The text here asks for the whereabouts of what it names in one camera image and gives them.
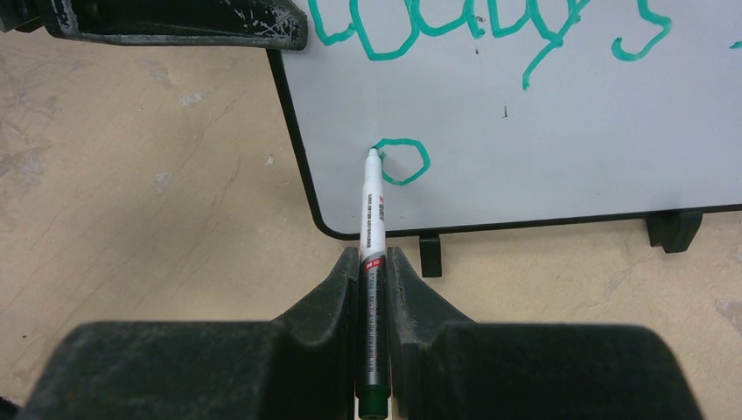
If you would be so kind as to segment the white marker with green cap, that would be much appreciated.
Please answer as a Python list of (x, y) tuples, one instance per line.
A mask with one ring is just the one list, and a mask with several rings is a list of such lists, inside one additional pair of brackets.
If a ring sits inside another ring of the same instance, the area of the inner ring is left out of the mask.
[(376, 148), (365, 159), (361, 195), (358, 278), (358, 338), (355, 394), (358, 417), (389, 416), (388, 314), (386, 302), (386, 230), (382, 159)]

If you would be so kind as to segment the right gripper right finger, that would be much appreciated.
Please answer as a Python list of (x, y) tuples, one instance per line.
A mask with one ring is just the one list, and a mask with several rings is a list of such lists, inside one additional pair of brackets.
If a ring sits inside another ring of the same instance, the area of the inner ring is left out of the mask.
[(401, 419), (699, 419), (669, 346), (640, 325), (479, 323), (387, 254)]

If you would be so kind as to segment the white whiteboard with black frame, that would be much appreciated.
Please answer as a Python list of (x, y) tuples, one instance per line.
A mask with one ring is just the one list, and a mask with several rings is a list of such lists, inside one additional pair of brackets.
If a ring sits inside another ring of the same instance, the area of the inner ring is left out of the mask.
[(388, 236), (643, 219), (688, 248), (741, 208), (738, 1), (301, 1), (269, 64), (315, 225), (354, 240), (371, 148)]

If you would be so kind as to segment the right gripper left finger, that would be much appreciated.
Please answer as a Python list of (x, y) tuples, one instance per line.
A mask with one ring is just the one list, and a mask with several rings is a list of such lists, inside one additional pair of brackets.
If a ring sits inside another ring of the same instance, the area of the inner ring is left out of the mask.
[(351, 419), (358, 252), (264, 321), (106, 321), (56, 347), (21, 419)]

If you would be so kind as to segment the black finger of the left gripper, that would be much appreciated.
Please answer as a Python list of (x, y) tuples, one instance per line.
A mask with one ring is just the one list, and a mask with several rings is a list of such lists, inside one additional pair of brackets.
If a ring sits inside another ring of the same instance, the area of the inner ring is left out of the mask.
[(246, 46), (301, 51), (308, 19), (292, 1), (1, 0), (2, 32), (116, 46)]

